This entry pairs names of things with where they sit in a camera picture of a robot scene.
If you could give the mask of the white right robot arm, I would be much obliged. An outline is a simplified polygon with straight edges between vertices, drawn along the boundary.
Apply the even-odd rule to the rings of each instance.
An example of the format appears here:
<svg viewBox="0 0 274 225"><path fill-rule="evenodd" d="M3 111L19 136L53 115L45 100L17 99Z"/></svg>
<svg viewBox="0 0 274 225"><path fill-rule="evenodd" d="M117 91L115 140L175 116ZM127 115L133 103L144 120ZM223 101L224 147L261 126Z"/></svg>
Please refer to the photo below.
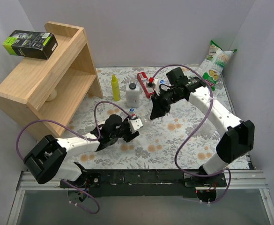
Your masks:
<svg viewBox="0 0 274 225"><path fill-rule="evenodd" d="M209 186L227 165L253 149L255 126L250 120L241 120L216 100L211 87L197 72L195 77L188 78L182 68L183 65L176 64L175 69L166 74L170 82L167 90L160 89L161 84L155 76L149 78L147 86L154 90L150 119L165 116L170 112L171 104L185 99L205 115L189 136L193 136L206 120L214 125L222 138L216 153L196 175L202 185Z"/></svg>

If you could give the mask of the clear plastic bottle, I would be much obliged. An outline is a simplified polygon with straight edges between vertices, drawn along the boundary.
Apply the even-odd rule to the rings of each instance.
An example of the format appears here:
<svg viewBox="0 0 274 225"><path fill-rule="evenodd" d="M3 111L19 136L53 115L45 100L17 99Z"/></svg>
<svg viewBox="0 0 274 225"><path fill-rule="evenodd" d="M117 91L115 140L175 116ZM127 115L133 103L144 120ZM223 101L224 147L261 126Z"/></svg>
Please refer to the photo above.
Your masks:
<svg viewBox="0 0 274 225"><path fill-rule="evenodd" d="M217 132L216 127L210 120L206 120L200 128L200 134L203 138L210 139Z"/></svg>
<svg viewBox="0 0 274 225"><path fill-rule="evenodd" d="M142 127L140 128L141 132L144 132L145 130L147 130L153 123L153 120L150 119L150 115L145 115L140 117L141 122L142 122Z"/></svg>
<svg viewBox="0 0 274 225"><path fill-rule="evenodd" d="M160 92L166 91L168 88L170 88L170 86L167 85L166 82L165 82L165 84L160 84L160 83L159 83L159 90L160 90Z"/></svg>

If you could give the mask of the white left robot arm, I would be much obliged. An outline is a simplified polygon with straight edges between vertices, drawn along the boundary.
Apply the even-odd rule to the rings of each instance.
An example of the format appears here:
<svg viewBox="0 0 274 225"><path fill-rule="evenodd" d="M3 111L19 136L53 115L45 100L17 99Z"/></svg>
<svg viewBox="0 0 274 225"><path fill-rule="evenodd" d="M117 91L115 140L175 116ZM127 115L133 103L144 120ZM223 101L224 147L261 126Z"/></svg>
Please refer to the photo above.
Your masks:
<svg viewBox="0 0 274 225"><path fill-rule="evenodd" d="M130 142L139 135L142 127L142 120L135 115L122 119L113 114L86 135L71 138L44 136L24 157L23 162L39 184L57 178L69 180L80 188L87 181L85 169L76 162L69 163L69 158L103 150L119 138Z"/></svg>

